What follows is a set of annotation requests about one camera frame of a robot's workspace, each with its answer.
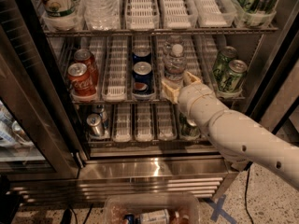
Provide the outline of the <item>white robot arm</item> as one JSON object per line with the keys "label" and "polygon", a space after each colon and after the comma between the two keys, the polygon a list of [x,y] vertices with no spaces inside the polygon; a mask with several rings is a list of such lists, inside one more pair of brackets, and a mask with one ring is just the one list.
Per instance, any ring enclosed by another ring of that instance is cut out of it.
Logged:
{"label": "white robot arm", "polygon": [[299,189],[299,148],[276,137],[250,117],[228,108],[199,77],[186,72],[183,87],[161,79],[164,97],[195,122],[224,159],[255,162]]}

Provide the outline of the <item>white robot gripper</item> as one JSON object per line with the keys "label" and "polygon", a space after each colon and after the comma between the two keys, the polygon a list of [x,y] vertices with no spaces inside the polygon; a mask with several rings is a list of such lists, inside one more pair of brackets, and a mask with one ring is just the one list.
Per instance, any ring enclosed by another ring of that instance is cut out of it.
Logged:
{"label": "white robot gripper", "polygon": [[201,83],[199,77],[185,71],[183,81],[186,87],[180,89],[162,80],[164,97],[172,104],[178,102],[178,110],[188,119],[192,119],[202,134],[207,134],[208,123],[212,117],[228,107],[216,97],[212,89]]}

